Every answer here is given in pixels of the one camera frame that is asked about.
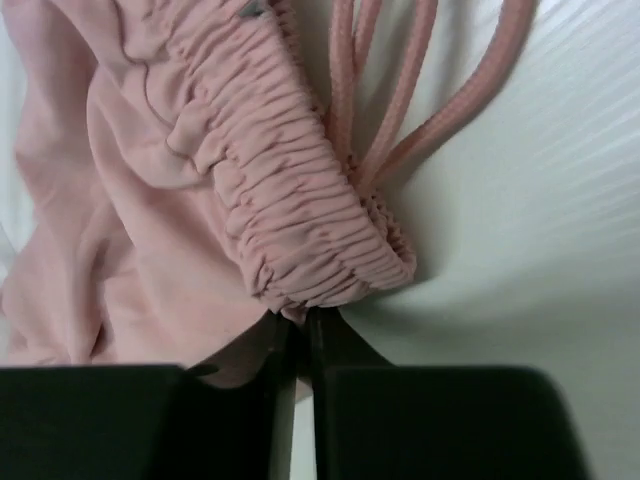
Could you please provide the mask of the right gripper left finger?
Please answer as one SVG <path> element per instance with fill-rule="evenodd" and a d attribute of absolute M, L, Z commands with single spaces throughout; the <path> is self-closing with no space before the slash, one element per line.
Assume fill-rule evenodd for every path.
<path fill-rule="evenodd" d="M 267 314 L 209 361 L 1 372 L 5 479 L 285 479 L 292 326 Z"/>

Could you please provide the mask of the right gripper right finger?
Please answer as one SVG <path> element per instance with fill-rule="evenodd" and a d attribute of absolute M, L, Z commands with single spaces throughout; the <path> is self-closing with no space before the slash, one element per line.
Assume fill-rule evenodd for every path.
<path fill-rule="evenodd" d="M 398 366 L 334 308 L 307 317 L 321 479 L 588 479 L 551 379 L 519 366 Z"/>

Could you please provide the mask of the pink trousers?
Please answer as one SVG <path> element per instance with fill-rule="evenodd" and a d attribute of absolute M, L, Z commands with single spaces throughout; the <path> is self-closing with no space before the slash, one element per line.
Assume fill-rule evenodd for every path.
<path fill-rule="evenodd" d="M 363 156 L 354 93 L 381 5 L 332 5 L 331 101 L 289 1 L 6 1 L 27 76 L 15 160 L 36 227 L 2 287 L 19 365 L 203 364 L 252 378 L 266 313 L 303 324 L 412 281 L 378 189 L 499 91 L 536 5 L 506 1 L 477 68 L 398 137 L 434 27 L 418 1 L 397 87 Z"/>

